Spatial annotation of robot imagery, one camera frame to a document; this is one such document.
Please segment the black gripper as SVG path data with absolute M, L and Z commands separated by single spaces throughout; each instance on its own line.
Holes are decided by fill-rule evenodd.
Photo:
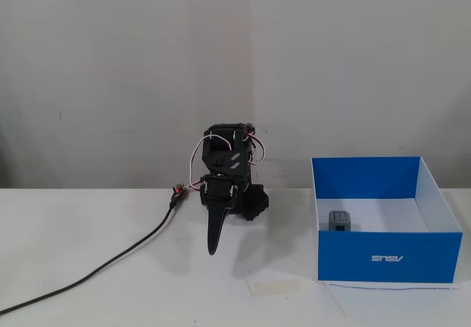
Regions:
M 208 252 L 212 256 L 219 245 L 224 221 L 236 207 L 238 183 L 226 175 L 204 175 L 199 193 L 202 204 L 208 208 Z

